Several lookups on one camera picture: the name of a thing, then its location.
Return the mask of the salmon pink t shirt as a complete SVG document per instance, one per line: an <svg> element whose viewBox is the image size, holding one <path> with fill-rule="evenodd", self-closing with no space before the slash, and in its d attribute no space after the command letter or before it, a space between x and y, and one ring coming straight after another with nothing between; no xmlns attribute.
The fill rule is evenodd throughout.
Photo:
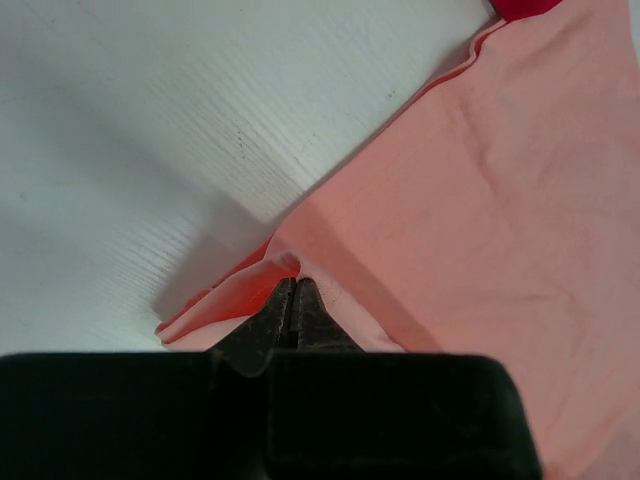
<svg viewBox="0 0 640 480"><path fill-rule="evenodd" d="M369 351L501 361L549 479L639 475L639 64L626 1L501 20L157 327L202 350L287 276Z"/></svg>

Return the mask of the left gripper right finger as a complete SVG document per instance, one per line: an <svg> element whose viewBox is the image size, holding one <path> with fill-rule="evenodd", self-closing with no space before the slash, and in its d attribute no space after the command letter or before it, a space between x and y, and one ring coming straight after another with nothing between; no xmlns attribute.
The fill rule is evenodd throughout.
<svg viewBox="0 0 640 480"><path fill-rule="evenodd" d="M292 347L308 352L364 352L328 313L317 283L310 278L296 284L292 303Z"/></svg>

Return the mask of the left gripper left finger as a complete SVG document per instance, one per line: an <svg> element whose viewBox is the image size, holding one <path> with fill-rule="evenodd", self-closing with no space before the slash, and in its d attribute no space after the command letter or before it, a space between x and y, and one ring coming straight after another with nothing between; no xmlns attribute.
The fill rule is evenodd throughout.
<svg viewBox="0 0 640 480"><path fill-rule="evenodd" d="M296 327L291 327L296 280L280 280L261 309L209 352L243 377L259 376L274 350L296 348Z"/></svg>

